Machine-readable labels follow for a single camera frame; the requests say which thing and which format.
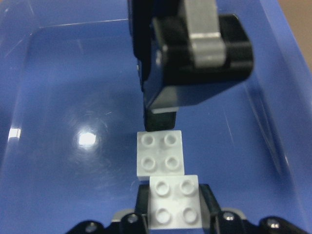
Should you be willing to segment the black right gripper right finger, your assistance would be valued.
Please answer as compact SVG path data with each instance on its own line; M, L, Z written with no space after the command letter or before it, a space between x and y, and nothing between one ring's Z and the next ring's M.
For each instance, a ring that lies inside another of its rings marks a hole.
M199 184L202 229L205 234L306 234L307 231L277 216L252 224L238 211L222 209L208 184Z

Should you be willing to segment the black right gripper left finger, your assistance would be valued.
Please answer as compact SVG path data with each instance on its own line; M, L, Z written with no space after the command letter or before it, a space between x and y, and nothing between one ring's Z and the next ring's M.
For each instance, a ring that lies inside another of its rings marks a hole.
M68 234L148 234L148 196L149 186L139 185L135 209L112 221L105 227L94 220L86 220L72 227Z

